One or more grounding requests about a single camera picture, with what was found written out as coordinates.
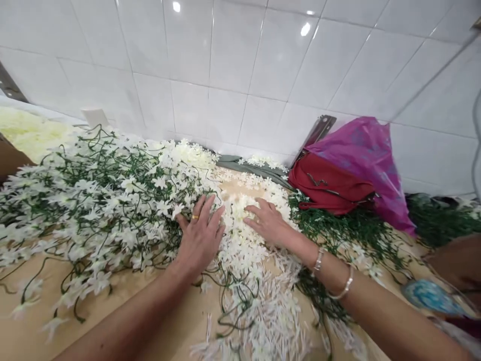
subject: white tile wall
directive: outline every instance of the white tile wall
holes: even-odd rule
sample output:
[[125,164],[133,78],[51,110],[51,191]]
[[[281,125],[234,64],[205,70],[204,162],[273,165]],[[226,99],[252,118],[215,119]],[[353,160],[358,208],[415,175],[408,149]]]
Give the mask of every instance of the white tile wall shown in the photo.
[[480,15],[479,0],[4,0],[0,61],[32,103],[242,156],[290,162],[317,116],[331,131],[376,116],[405,190],[468,193],[481,40],[393,118]]

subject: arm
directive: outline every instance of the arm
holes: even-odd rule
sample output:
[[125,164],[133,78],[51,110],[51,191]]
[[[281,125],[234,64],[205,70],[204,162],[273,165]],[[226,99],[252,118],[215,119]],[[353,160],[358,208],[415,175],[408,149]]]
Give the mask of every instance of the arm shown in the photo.
[[225,226],[219,227],[224,207],[209,221],[214,196],[204,205],[202,196],[190,223],[177,221],[183,231],[176,259],[167,269],[134,297],[104,318],[78,339],[55,361],[118,361],[137,357],[166,314],[178,304],[192,282],[216,255]]
[[[256,201],[260,208],[247,206],[246,210],[258,220],[246,218],[245,222],[268,243],[287,248],[313,269],[318,246],[284,222],[272,203]],[[316,277],[331,294],[338,295],[349,278],[349,267],[324,252]],[[394,294],[361,272],[355,271],[353,279],[340,302],[392,360],[471,360],[466,350]]]

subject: plastic bag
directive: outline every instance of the plastic bag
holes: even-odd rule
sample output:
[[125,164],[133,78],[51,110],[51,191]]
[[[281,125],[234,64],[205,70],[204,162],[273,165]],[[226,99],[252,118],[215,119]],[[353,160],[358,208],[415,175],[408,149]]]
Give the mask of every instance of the plastic bag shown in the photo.
[[371,181],[380,197],[375,197],[376,213],[395,229],[415,237],[415,225],[408,217],[401,180],[392,158],[389,124],[373,117],[360,117],[306,149]]

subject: bracelet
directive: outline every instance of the bracelet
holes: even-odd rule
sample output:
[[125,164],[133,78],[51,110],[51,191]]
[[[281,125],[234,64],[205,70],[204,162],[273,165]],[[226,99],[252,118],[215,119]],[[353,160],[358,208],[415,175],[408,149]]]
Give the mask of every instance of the bracelet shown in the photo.
[[337,296],[333,296],[328,292],[327,295],[329,297],[331,297],[334,300],[340,300],[341,298],[343,298],[347,294],[347,292],[349,292],[349,287],[351,286],[353,276],[354,276],[354,267],[352,265],[349,265],[349,271],[350,271],[349,272],[349,279],[347,280],[346,286],[344,286],[344,289],[342,290],[342,292]]
[[319,271],[321,269],[321,263],[322,263],[322,256],[324,255],[324,248],[319,247],[319,254],[317,256],[316,264],[314,265],[314,269],[312,271],[312,276],[314,277],[314,272]]

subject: red bag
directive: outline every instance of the red bag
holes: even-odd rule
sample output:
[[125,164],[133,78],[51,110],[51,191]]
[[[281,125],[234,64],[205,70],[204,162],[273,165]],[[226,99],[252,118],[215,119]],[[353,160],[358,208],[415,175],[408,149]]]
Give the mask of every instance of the red bag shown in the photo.
[[309,152],[294,164],[288,182],[312,200],[312,203],[301,202],[300,209],[322,208],[336,216],[350,212],[359,204],[372,206],[376,195],[371,182],[358,179]]

